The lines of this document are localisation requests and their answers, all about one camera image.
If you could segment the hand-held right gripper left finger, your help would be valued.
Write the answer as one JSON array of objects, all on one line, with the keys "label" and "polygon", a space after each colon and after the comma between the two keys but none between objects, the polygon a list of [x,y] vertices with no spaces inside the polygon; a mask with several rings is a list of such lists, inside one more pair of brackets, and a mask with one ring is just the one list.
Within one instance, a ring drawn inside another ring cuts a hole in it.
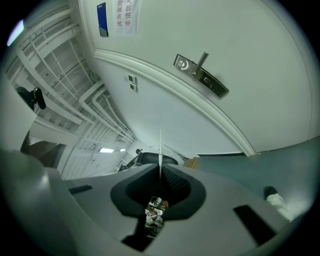
[{"label": "hand-held right gripper left finger", "polygon": [[81,256],[159,256],[161,241],[145,234],[145,208],[150,201],[157,164],[146,164],[104,176],[66,181],[73,199],[92,227],[77,226]]}]

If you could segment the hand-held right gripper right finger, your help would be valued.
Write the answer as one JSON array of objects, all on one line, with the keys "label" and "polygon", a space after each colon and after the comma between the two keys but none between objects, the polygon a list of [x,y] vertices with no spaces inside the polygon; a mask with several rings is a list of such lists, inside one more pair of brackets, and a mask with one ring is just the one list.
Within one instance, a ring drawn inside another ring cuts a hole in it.
[{"label": "hand-held right gripper right finger", "polygon": [[190,218],[165,221],[151,256],[239,256],[257,248],[234,208],[248,205],[275,232],[289,222],[262,198],[229,178],[178,166],[201,182],[206,190],[203,205]]}]

